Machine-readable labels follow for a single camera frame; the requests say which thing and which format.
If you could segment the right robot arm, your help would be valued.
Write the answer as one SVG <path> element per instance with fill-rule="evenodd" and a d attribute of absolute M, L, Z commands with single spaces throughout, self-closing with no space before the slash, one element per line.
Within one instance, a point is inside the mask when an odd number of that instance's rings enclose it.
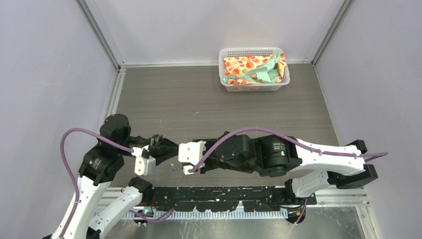
<path fill-rule="evenodd" d="M 284 198 L 293 205 L 331 185 L 337 189 L 356 189 L 378 178 L 375 166 L 369 161 L 381 154 L 369 154 L 362 140 L 332 146 L 310 143 L 267 128 L 262 131 L 265 136 L 251 138 L 247 129 L 242 128 L 227 131 L 216 139 L 196 139 L 180 146 L 183 173 L 204 174 L 225 169 L 273 178 L 308 170 L 307 175 L 285 183 Z"/>

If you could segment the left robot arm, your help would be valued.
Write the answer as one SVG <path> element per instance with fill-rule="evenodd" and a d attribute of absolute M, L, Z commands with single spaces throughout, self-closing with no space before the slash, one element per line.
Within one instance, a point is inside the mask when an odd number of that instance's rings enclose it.
<path fill-rule="evenodd" d="M 72 132 L 83 132 L 97 139 L 96 145 L 83 157 L 78 176 L 72 173 L 64 144 Z M 129 119 L 123 114 L 108 116 L 99 133 L 83 128 L 72 128 L 60 141 L 63 164 L 71 177 L 75 192 L 65 215 L 48 239 L 103 239 L 115 224 L 135 206 L 152 202 L 153 186 L 142 179 L 160 163 L 175 157 L 179 146 L 156 134 L 150 138 L 131 136 Z M 124 165 L 124 157 L 136 160 L 136 177 L 130 179 L 121 195 L 98 216 L 94 212 L 101 197 Z"/>

